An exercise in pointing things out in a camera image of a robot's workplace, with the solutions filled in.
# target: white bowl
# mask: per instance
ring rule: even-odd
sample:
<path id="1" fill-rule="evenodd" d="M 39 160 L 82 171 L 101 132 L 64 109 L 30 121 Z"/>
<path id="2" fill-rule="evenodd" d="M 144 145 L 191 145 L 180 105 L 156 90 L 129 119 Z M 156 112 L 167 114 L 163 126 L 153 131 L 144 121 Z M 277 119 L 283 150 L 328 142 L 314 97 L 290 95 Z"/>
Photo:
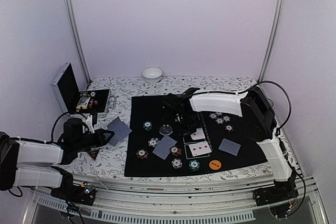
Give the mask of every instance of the white bowl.
<path id="1" fill-rule="evenodd" d="M 147 68 L 142 72 L 142 76 L 147 82 L 156 83 L 162 78 L 162 70 L 160 68 Z"/>

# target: playing card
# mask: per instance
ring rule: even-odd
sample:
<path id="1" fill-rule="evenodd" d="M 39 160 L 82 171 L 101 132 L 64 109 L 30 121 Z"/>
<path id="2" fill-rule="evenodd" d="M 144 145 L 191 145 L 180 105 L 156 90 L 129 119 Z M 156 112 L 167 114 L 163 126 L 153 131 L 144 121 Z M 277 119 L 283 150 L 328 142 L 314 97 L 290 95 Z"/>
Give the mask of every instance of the playing card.
<path id="1" fill-rule="evenodd" d="M 211 148 L 207 141 L 199 142 L 196 144 L 190 144 L 189 148 L 190 148 L 190 151 L 193 157 L 200 156 L 200 155 L 211 152 Z"/>
<path id="2" fill-rule="evenodd" d="M 164 136 L 153 150 L 153 154 L 166 159 L 170 153 L 170 148 L 174 146 L 177 141 L 173 140 L 170 136 Z"/>
<path id="3" fill-rule="evenodd" d="M 195 133 L 190 135 L 192 140 L 205 139 L 205 135 L 202 128 L 198 128 Z"/>
<path id="4" fill-rule="evenodd" d="M 240 149 L 240 144 L 237 144 L 224 138 L 218 149 L 222 152 L 227 152 L 234 156 L 237 156 Z"/>
<path id="5" fill-rule="evenodd" d="M 113 146 L 115 146 L 119 141 L 123 140 L 132 132 L 132 130 L 124 122 L 122 122 L 119 117 L 109 123 L 107 128 L 114 132 L 114 136 L 109 142 Z"/>

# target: poker chip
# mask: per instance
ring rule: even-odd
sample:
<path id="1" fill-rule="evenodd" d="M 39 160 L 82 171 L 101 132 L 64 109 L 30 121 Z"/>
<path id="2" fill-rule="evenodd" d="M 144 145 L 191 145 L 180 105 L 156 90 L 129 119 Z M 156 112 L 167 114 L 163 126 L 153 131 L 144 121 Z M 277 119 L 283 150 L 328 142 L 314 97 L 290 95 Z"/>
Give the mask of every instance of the poker chip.
<path id="1" fill-rule="evenodd" d="M 150 146 L 150 147 L 156 147 L 157 146 L 157 144 L 159 143 L 159 141 L 160 141 L 160 139 L 158 139 L 158 138 L 156 138 L 156 137 L 154 137 L 154 138 L 151 138 L 149 141 L 148 141 L 148 145 Z"/>
<path id="2" fill-rule="evenodd" d="M 226 125 L 225 126 L 225 130 L 228 132 L 228 133 L 231 133 L 233 131 L 233 127 L 231 125 Z"/>
<path id="3" fill-rule="evenodd" d="M 170 134 L 173 133 L 173 128 L 168 125 L 168 124 L 163 124 L 160 128 L 159 128 L 159 133 L 163 136 L 169 136 Z"/>
<path id="4" fill-rule="evenodd" d="M 226 116 L 223 117 L 223 120 L 224 120 L 224 122 L 229 122 L 231 120 L 231 118 L 228 115 L 226 115 Z"/>
<path id="5" fill-rule="evenodd" d="M 192 170 L 193 172 L 199 170 L 200 168 L 200 163 L 197 160 L 191 160 L 189 162 L 189 168 L 190 170 Z"/>
<path id="6" fill-rule="evenodd" d="M 218 124 L 223 124 L 224 123 L 224 120 L 222 118 L 217 118 L 216 119 L 216 123 Z"/>
<path id="7" fill-rule="evenodd" d="M 217 118 L 217 115 L 215 113 L 211 113 L 209 116 L 210 116 L 211 119 L 216 119 Z"/>
<path id="8" fill-rule="evenodd" d="M 173 159 L 172 161 L 172 166 L 175 168 L 175 169 L 179 169 L 182 167 L 182 161 L 178 158 L 175 158 Z"/>
<path id="9" fill-rule="evenodd" d="M 147 121 L 147 122 L 144 122 L 143 123 L 143 128 L 146 130 L 146 131 L 150 131 L 152 128 L 153 128 L 153 125 L 151 122 Z"/>
<path id="10" fill-rule="evenodd" d="M 138 150 L 136 154 L 137 154 L 136 156 L 140 159 L 148 158 L 148 152 L 145 151 L 144 149 Z"/>
<path id="11" fill-rule="evenodd" d="M 211 170 L 219 170 L 221 168 L 222 164 L 218 160 L 212 160 L 209 163 L 209 167 Z"/>
<path id="12" fill-rule="evenodd" d="M 182 154 L 182 150 L 176 146 L 170 148 L 170 153 L 174 156 L 180 156 Z"/>

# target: gray card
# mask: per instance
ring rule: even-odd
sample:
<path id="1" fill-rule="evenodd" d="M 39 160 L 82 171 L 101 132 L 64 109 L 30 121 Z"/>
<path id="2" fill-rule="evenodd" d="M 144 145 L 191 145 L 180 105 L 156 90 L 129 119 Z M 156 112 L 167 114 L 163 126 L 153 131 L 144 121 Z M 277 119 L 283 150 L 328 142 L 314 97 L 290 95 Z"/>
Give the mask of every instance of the gray card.
<path id="1" fill-rule="evenodd" d="M 235 142 L 232 142 L 224 138 L 218 149 L 220 151 L 227 152 L 227 153 L 237 156 L 239 149 L 240 149 L 240 144 L 237 144 Z"/>
<path id="2" fill-rule="evenodd" d="M 110 131 L 114 131 L 114 136 L 109 142 L 113 146 L 132 132 L 132 130 L 124 122 L 122 122 L 119 117 L 110 122 L 107 125 L 107 128 Z"/>
<path id="3" fill-rule="evenodd" d="M 153 150 L 153 154 L 166 159 L 170 153 L 170 148 L 174 146 L 177 141 L 173 140 L 170 136 L 164 136 Z"/>

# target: black cloth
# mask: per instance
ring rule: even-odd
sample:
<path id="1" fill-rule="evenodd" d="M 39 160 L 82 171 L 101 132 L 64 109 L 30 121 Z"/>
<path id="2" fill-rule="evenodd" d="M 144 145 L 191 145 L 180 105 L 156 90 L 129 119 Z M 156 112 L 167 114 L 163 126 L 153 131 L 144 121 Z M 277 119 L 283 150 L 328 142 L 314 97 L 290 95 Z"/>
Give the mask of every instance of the black cloth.
<path id="1" fill-rule="evenodd" d="M 161 95 L 132 97 L 132 112 L 130 128 L 132 132 L 129 135 L 127 158 L 125 165 L 126 177 L 170 177 L 170 176 L 190 176 L 201 175 L 214 172 L 222 172 L 225 170 L 237 169 L 251 165 L 261 164 L 266 162 L 266 158 L 261 148 L 256 142 L 249 139 L 246 135 L 245 125 L 242 118 L 230 115 L 230 122 L 217 124 L 215 120 L 209 117 L 210 112 L 199 113 L 198 116 L 202 123 L 202 128 L 209 142 L 212 152 L 209 157 L 192 157 L 190 149 L 185 143 L 196 143 L 204 140 L 194 141 L 190 137 L 183 139 L 179 136 L 179 123 L 175 121 L 172 115 L 165 119 L 165 123 L 173 127 L 171 138 L 177 141 L 176 146 L 181 148 L 182 155 L 175 157 L 170 154 L 166 160 L 163 160 L 152 152 L 153 147 L 148 145 L 148 140 L 153 137 L 161 139 L 163 136 L 159 134 L 159 127 L 162 125 L 162 119 L 167 114 L 167 111 L 162 108 Z M 153 129 L 146 131 L 143 128 L 143 123 L 146 121 L 152 122 Z M 225 131 L 225 125 L 233 126 L 234 130 L 231 133 Z M 241 145 L 237 156 L 222 152 L 218 149 L 222 139 L 226 138 Z M 147 159 L 140 159 L 136 152 L 139 149 L 145 149 L 149 156 Z M 182 161 L 182 167 L 175 169 L 172 166 L 172 160 L 179 158 Z M 197 160 L 200 163 L 198 171 L 192 171 L 189 168 L 191 160 Z M 212 170 L 209 163 L 212 160 L 221 162 L 222 167 L 219 170 Z"/>

